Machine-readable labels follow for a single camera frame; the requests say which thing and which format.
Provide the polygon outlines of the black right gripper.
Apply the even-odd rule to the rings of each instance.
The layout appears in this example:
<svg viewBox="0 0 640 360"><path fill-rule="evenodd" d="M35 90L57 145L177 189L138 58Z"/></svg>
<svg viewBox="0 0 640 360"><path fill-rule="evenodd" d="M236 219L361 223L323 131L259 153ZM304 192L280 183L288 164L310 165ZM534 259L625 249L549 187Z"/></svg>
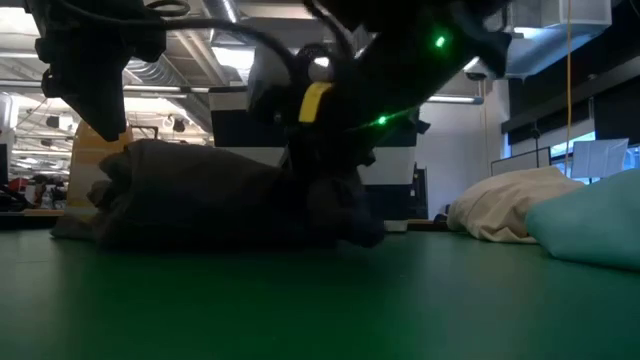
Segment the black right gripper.
<svg viewBox="0 0 640 360"><path fill-rule="evenodd" d="M327 43L312 42L282 53L259 45L249 72L247 112L268 127L317 132L295 132L289 137L292 170L298 175L327 175L326 138L318 132L346 132L364 124L365 90L360 66L372 45L345 55ZM344 170L370 166L376 161L375 144L348 139L344 145Z"/></svg>

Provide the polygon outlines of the cream folded garment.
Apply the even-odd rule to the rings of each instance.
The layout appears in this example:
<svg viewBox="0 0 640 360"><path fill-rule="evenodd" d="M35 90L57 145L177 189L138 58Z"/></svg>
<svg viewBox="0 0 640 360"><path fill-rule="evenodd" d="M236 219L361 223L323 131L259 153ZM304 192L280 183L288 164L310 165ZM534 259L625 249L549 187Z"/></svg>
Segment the cream folded garment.
<svg viewBox="0 0 640 360"><path fill-rule="evenodd" d="M468 188L450 205L452 231L495 243L534 244L525 219L531 208L584 186L548 166L503 173Z"/></svg>

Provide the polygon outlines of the orange spray bottle white trigger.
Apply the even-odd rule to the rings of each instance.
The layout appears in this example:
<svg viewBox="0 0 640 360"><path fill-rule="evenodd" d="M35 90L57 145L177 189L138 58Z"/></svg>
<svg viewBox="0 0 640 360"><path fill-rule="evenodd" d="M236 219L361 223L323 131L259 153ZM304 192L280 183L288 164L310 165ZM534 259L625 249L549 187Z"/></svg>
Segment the orange spray bottle white trigger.
<svg viewBox="0 0 640 360"><path fill-rule="evenodd" d="M95 182L108 179L99 163L105 157L121 152L132 141L130 128L121 133L117 141L107 142L84 120L79 122L73 139L65 215L88 221L97 213L87 194Z"/></svg>

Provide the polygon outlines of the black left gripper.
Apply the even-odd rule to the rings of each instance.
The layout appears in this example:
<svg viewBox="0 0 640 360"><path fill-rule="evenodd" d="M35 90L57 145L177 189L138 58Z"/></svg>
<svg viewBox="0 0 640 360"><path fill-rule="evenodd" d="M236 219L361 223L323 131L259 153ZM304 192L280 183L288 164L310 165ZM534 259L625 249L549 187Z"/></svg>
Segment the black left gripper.
<svg viewBox="0 0 640 360"><path fill-rule="evenodd" d="M126 130L122 72L138 58L155 62L166 33L130 26L158 22L143 0L24 0L36 23L38 58L48 65L42 89L67 104L105 141Z"/></svg>

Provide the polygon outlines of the white tube light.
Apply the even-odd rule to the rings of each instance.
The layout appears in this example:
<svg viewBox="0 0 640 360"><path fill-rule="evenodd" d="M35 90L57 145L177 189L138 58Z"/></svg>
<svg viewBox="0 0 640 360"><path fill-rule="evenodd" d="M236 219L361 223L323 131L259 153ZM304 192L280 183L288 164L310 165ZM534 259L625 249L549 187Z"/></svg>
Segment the white tube light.
<svg viewBox="0 0 640 360"><path fill-rule="evenodd" d="M454 95L434 95L428 98L429 103L449 103L449 104L468 104L482 105L483 97L454 96Z"/></svg>

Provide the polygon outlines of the navy white striped laundry basket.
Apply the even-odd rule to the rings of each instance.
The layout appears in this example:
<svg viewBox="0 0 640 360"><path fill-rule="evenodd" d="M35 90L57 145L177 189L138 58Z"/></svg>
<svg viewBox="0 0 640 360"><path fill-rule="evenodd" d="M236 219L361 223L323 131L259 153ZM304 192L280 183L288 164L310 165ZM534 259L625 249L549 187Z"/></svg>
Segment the navy white striped laundry basket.
<svg viewBox="0 0 640 360"><path fill-rule="evenodd" d="M279 125L250 118L244 86L212 88L209 92L212 132L218 148L260 163L284 163L286 139ZM409 215L410 189L416 163L418 132L399 127L376 146L376 161L358 168L372 212L384 219L389 232L405 232L413 219Z"/></svg>

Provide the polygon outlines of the white partition panel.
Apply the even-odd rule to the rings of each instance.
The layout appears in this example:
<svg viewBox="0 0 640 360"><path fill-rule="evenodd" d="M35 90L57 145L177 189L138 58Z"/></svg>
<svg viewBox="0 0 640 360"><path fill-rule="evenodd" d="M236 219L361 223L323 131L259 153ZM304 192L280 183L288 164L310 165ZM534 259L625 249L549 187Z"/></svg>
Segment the white partition panel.
<svg viewBox="0 0 640 360"><path fill-rule="evenodd" d="M497 176L513 171L521 171L551 165L551 150L549 147L539 148L520 155L496 160L491 163L491 175Z"/></svg>

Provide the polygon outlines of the corrugated silver ventilation duct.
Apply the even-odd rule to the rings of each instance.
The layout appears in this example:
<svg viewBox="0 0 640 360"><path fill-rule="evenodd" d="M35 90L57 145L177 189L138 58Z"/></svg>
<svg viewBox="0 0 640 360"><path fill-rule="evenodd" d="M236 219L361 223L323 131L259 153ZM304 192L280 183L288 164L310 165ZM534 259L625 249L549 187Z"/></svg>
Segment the corrugated silver ventilation duct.
<svg viewBox="0 0 640 360"><path fill-rule="evenodd" d="M149 63L133 58L125 68L128 74L139 79L143 85L151 86L189 86L188 81L162 56L157 62ZM183 94L181 97L169 98L169 101L181 107L203 131L211 133L211 113L209 104L200 95Z"/></svg>

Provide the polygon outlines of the white board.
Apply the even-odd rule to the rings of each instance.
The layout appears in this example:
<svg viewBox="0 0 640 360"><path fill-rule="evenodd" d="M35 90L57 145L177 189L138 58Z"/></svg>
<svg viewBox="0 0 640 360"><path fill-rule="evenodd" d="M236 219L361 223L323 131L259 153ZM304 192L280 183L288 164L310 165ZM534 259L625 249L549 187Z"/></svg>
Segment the white board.
<svg viewBox="0 0 640 360"><path fill-rule="evenodd" d="M623 171L628 138L576 141L573 145L571 177L606 178Z"/></svg>

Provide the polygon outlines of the black garment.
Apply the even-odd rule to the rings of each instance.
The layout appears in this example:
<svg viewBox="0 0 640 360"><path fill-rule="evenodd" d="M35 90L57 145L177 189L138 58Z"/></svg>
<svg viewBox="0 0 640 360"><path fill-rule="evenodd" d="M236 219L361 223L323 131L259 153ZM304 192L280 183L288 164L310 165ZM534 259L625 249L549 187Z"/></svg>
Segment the black garment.
<svg viewBox="0 0 640 360"><path fill-rule="evenodd" d="M138 140L98 164L97 212L64 216L53 237L103 249L234 251L364 248L385 237L355 169L302 177L230 151Z"/></svg>

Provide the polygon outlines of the black background cabinet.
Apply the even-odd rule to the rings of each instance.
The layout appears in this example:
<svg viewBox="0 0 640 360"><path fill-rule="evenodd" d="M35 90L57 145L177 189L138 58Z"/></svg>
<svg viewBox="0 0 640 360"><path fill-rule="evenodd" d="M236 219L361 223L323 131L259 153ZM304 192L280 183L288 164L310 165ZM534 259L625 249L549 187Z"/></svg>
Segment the black background cabinet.
<svg viewBox="0 0 640 360"><path fill-rule="evenodd" d="M428 219L428 186L426 170L414 165L410 189L409 215L411 219Z"/></svg>

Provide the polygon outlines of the round silver ventilation duct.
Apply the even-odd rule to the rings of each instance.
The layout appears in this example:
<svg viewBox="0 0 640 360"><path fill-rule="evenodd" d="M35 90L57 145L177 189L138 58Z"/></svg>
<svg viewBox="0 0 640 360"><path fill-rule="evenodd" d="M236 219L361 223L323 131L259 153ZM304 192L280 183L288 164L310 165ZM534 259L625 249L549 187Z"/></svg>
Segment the round silver ventilation duct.
<svg viewBox="0 0 640 360"><path fill-rule="evenodd" d="M229 23L240 23L243 19L235 0L201 0L206 14Z"/></svg>

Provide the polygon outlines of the shiny metal duct hood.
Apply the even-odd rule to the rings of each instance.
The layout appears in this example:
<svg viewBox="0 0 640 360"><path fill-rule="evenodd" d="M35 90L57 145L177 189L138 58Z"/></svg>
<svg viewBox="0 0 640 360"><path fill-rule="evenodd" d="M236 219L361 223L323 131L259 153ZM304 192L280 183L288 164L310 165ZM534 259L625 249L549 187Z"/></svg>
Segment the shiny metal duct hood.
<svg viewBox="0 0 640 360"><path fill-rule="evenodd" d="M512 36L503 79L525 79L599 36L616 0L510 0L485 20Z"/></svg>

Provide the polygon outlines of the teal shorts with white lining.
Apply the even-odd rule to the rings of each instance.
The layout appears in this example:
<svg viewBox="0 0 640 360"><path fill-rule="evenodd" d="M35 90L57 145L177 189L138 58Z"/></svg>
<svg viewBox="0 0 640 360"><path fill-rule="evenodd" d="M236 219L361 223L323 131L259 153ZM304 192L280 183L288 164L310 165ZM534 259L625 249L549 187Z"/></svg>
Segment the teal shorts with white lining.
<svg viewBox="0 0 640 360"><path fill-rule="evenodd" d="M640 169L538 203L525 224L554 258L640 272Z"/></svg>

